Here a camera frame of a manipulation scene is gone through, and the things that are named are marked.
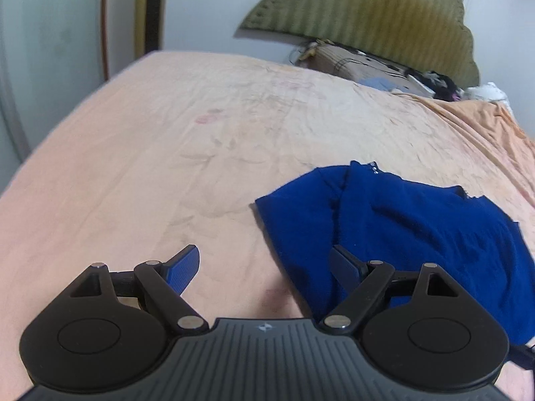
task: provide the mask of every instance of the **silver screw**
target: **silver screw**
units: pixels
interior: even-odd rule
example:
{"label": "silver screw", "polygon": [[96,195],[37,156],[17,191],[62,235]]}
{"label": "silver screw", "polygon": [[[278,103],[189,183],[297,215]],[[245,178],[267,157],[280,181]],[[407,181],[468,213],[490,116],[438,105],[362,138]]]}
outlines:
{"label": "silver screw", "polygon": [[178,320],[178,326],[185,330],[199,329],[204,324],[204,320],[200,316],[188,315],[183,316]]}
{"label": "silver screw", "polygon": [[343,329],[351,324],[351,320],[345,315],[329,315],[323,322],[333,329]]}

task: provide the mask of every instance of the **bed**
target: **bed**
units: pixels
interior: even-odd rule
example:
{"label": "bed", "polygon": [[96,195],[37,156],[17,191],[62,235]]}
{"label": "bed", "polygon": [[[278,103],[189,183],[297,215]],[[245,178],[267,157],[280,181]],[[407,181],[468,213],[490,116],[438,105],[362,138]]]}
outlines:
{"label": "bed", "polygon": [[[0,198],[0,399],[30,387],[25,326],[95,261],[129,270],[193,243],[201,269],[184,297],[210,322],[301,316],[253,202],[317,166],[376,161],[485,194],[535,254],[534,155],[499,105],[396,96],[249,57],[153,53],[87,98]],[[530,378],[507,364],[498,385],[528,400]]]}

